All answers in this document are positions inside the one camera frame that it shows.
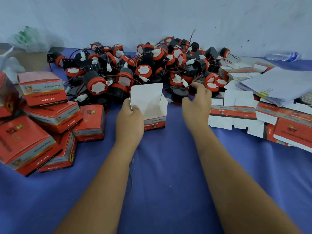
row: blue bottle label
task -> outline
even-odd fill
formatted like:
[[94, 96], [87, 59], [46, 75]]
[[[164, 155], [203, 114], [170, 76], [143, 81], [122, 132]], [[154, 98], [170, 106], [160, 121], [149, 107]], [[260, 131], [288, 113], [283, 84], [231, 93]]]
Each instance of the blue bottle label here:
[[297, 52], [291, 52], [291, 56], [286, 61], [294, 61], [297, 58], [297, 56], [298, 56]]

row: red box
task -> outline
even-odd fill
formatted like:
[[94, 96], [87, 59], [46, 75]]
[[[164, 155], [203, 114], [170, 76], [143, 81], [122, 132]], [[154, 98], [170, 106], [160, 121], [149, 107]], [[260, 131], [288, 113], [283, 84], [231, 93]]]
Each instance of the red box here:
[[19, 98], [14, 84], [0, 72], [0, 118], [11, 116], [17, 109]]
[[53, 171], [74, 165], [77, 141], [72, 131], [66, 131], [61, 135], [54, 134], [52, 137], [63, 151], [38, 169], [39, 172]]
[[18, 83], [31, 108], [67, 102], [63, 82], [52, 72], [22, 73], [18, 75]]
[[83, 121], [72, 130], [78, 142], [104, 139], [105, 111], [103, 105], [80, 107]]
[[25, 105], [23, 110], [42, 128], [57, 134], [69, 130], [82, 121], [78, 103], [72, 101], [41, 108], [30, 108]]
[[0, 126], [0, 160], [24, 176], [61, 152], [53, 137], [27, 116]]

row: plastic bottle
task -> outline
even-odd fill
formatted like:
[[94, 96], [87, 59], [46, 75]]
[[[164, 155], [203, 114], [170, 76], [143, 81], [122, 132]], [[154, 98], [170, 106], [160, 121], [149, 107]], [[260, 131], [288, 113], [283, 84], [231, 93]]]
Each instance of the plastic bottle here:
[[298, 52], [272, 52], [265, 55], [265, 58], [270, 61], [296, 61], [302, 58]]

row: wall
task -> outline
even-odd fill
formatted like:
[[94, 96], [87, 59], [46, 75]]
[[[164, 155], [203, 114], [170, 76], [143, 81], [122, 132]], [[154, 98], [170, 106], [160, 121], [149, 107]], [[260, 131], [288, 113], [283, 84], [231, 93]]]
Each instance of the wall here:
[[312, 37], [312, 0], [2, 0], [0, 42], [28, 25], [49, 31], [65, 47], [99, 41], [189, 39], [201, 47], [263, 56], [273, 49], [306, 52]]

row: person's left hand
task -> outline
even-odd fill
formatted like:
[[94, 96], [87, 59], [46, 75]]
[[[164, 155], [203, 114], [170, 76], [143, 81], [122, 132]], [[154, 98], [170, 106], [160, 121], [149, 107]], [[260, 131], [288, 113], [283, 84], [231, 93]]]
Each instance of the person's left hand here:
[[116, 119], [115, 144], [135, 151], [144, 134], [144, 119], [137, 106], [132, 110], [129, 99], [125, 99]]

